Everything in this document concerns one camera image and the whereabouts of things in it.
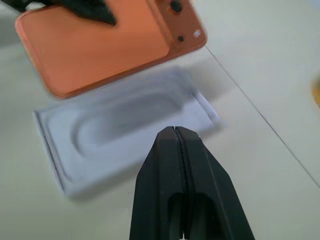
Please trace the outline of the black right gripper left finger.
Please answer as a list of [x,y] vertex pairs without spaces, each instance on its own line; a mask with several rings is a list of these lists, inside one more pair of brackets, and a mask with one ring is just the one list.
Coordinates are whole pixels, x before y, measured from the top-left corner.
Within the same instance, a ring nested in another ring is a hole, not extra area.
[[180,240],[183,182],[180,142],[161,130],[136,177],[129,240]]

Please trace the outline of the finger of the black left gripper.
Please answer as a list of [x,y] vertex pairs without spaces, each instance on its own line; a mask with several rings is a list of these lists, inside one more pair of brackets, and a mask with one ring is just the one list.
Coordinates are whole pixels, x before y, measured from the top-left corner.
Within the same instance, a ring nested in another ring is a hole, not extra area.
[[80,18],[115,26],[117,20],[104,0],[39,0],[46,6],[62,6]]
[[36,0],[5,0],[5,4],[12,9],[23,13],[27,10],[27,6]]

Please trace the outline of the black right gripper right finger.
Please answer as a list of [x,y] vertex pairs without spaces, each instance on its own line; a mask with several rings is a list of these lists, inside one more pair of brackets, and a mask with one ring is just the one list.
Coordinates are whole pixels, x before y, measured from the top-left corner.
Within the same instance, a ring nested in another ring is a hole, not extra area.
[[255,240],[230,176],[200,136],[176,127],[187,187],[184,238]]

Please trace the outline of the orange smartphone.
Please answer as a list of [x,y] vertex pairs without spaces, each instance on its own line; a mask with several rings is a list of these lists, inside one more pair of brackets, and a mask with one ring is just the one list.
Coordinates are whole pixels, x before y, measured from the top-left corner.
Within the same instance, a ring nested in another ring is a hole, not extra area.
[[16,32],[45,89],[71,98],[202,48],[206,32],[190,0],[106,0],[111,26],[64,7],[29,10]]

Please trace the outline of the white phone box base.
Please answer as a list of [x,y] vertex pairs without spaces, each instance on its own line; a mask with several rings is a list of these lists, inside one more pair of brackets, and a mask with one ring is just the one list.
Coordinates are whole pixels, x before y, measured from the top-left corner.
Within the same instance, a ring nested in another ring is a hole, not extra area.
[[90,194],[139,167],[166,127],[205,135],[221,126],[216,110],[179,66],[131,75],[33,116],[68,198]]

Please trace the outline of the yellow object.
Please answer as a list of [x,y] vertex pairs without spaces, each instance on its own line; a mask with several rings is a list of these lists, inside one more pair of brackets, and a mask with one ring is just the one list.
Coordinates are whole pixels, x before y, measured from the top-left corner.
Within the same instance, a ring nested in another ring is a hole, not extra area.
[[315,104],[320,109],[320,75],[312,81],[311,94]]

